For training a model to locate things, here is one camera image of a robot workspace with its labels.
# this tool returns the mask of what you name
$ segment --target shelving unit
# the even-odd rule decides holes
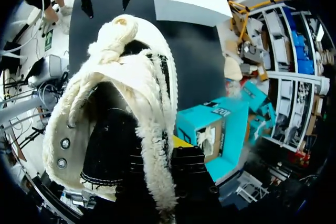
[[[265,19],[265,22],[266,22],[266,26],[267,26],[267,30],[268,30],[268,34],[269,34],[269,39],[271,41],[271,46],[272,46],[272,54],[273,54],[273,57],[274,57],[274,68],[275,68],[275,71],[279,71],[278,62],[277,62],[277,59],[275,57],[274,38],[273,38],[273,35],[270,32],[269,24],[267,23],[267,19]]]
[[[278,81],[279,81],[279,83],[278,83],[277,107],[276,107],[276,110],[275,110],[275,113],[276,113],[275,121],[276,122],[278,120],[279,108],[280,108],[280,98],[281,98],[281,79],[279,79]],[[275,127],[273,127],[273,129],[272,129],[271,136],[274,135],[274,131],[275,131]]]
[[[295,114],[295,109],[296,109],[296,99],[298,97],[298,86],[299,86],[299,82],[295,81],[295,88],[294,88],[294,102],[293,102],[293,108],[292,108],[292,113],[290,115],[290,120],[289,120],[289,124],[288,124],[288,129],[290,129],[290,126],[293,123],[294,120],[294,114]],[[288,143],[288,135],[285,136],[285,143]]]
[[[287,27],[287,30],[288,30],[288,33],[289,33],[290,44],[292,46],[293,57],[294,57],[295,72],[298,72],[298,58],[297,58],[297,55],[296,55],[296,49],[295,49],[295,46],[294,46],[294,40],[293,40],[292,32],[291,32],[291,29],[290,29],[290,26],[289,26],[289,22],[288,22],[288,19],[286,17],[286,14],[284,12],[283,7],[280,6],[279,8],[280,8],[282,16],[283,16],[283,18],[285,20],[285,24],[286,24],[286,27]]]
[[[306,19],[306,16],[304,15],[303,12],[300,12],[303,24],[305,26],[307,35],[308,35],[308,42],[309,42],[309,49],[311,51],[311,54],[313,56],[313,64],[314,64],[314,75],[317,76],[317,64],[316,64],[316,54],[315,54],[315,47],[314,47],[314,43],[313,43],[313,38],[311,36],[311,32],[309,29],[309,25]]]
[[[292,10],[294,10],[294,12],[292,12],[292,16],[296,17],[296,20],[298,19],[298,16],[300,16],[300,19],[302,20],[303,26],[305,28],[305,37],[307,39],[307,42],[309,43],[309,51],[310,51],[310,55],[312,57],[313,60],[313,67],[314,67],[314,74],[302,74],[298,72],[298,59],[297,59],[297,53],[296,53],[296,48],[295,48],[295,44],[294,44],[294,40],[293,40],[293,36],[291,33],[291,28],[287,19],[287,16],[285,14],[284,11],[284,7],[290,8]],[[294,72],[287,72],[287,71],[279,71],[279,66],[278,66],[278,62],[276,59],[276,54],[274,52],[275,47],[274,47],[274,37],[271,34],[271,30],[269,28],[268,21],[265,18],[265,16],[267,15],[266,11],[270,11],[272,9],[275,10],[280,10],[279,12],[277,12],[277,14],[279,15],[279,17],[282,17],[282,25],[284,26],[284,28],[287,29],[288,31],[288,38],[290,40],[291,43],[291,48],[292,48],[292,53],[293,53],[293,62],[294,62],[294,67],[295,67],[295,71]],[[272,49],[272,53],[273,53],[273,57],[274,57],[274,62],[275,62],[275,71],[267,71],[267,75],[270,79],[277,79],[278,80],[278,94],[277,94],[277,102],[276,102],[276,126],[273,127],[272,132],[270,137],[265,136],[264,138],[275,143],[278,144],[282,147],[287,148],[290,151],[296,152],[297,149],[300,147],[306,131],[307,131],[307,127],[309,124],[309,120],[310,120],[310,114],[312,112],[312,105],[313,105],[313,97],[315,94],[315,87],[316,86],[320,86],[320,87],[328,87],[329,88],[329,79],[325,78],[325,77],[321,77],[317,75],[317,61],[316,61],[316,55],[315,55],[315,49],[314,49],[314,44],[313,44],[313,40],[312,40],[312,34],[310,32],[309,26],[308,26],[308,22],[307,19],[305,17],[305,15],[309,15],[309,12],[295,12],[295,9],[292,7],[288,7],[286,6],[285,3],[280,3],[280,4],[274,4],[274,5],[270,5],[270,6],[266,6],[264,8],[260,8],[257,9],[253,12],[250,13],[250,16],[252,15],[258,15],[258,14],[262,14],[262,17],[258,17],[259,20],[265,21],[266,26],[267,26],[267,30],[269,33],[269,44],[271,46]],[[276,127],[277,127],[277,120],[278,120],[278,115],[279,115],[279,111],[280,111],[280,99],[281,99],[281,83],[283,81],[292,81],[294,88],[294,94],[292,96],[293,101],[291,103],[291,113],[289,114],[288,120],[288,128],[285,130],[284,132],[284,137],[282,137],[281,139],[277,138],[275,139],[275,131],[276,131]],[[296,132],[296,137],[295,137],[295,144],[293,143],[293,139],[289,139],[290,136],[290,130],[294,127],[294,123],[296,122],[296,119],[294,118],[296,115],[296,108],[298,106],[297,103],[297,97],[298,97],[298,87],[299,87],[299,82],[303,82],[303,83],[309,83],[311,85],[311,91],[310,91],[310,97],[308,100],[308,98],[306,98],[306,103],[308,105],[308,110],[307,108],[305,109],[305,114],[302,115],[303,120],[301,121],[300,124],[300,130],[302,127],[302,131],[300,133],[300,135],[298,135],[298,132]]]

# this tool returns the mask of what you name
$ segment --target red object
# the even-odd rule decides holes
[[[305,152],[297,151],[296,153],[288,152],[288,161],[292,164],[301,166],[302,168],[307,168],[309,165],[310,154]]]

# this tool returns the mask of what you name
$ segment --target green exit sign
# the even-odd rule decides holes
[[[53,41],[53,29],[47,32],[46,34],[46,42],[44,45],[44,52],[51,48],[51,42]]]

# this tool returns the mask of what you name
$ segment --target white fur-lined boot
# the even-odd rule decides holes
[[[46,172],[67,188],[114,199],[128,167],[125,157],[140,146],[156,208],[173,212],[177,76],[167,42],[148,21],[121,15],[101,27],[88,53],[47,125]]]

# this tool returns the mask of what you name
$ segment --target metal grommet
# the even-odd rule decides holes
[[[177,190],[176,195],[180,198],[187,197],[188,193],[186,190]]]
[[[117,194],[121,194],[125,191],[125,188],[123,186],[117,186],[115,190]]]
[[[66,150],[69,147],[70,147],[70,140],[68,138],[62,139],[61,140],[61,148],[63,150]]]
[[[209,187],[209,191],[212,194],[216,194],[216,193],[218,193],[218,187],[217,186],[211,186],[211,187]]]
[[[67,167],[67,161],[64,159],[64,158],[60,158],[58,161],[57,161],[57,167],[59,169],[65,169]]]
[[[69,129],[73,129],[73,128],[75,128],[76,126],[71,126],[70,124],[69,124],[69,121],[67,120],[67,127],[69,128]]]

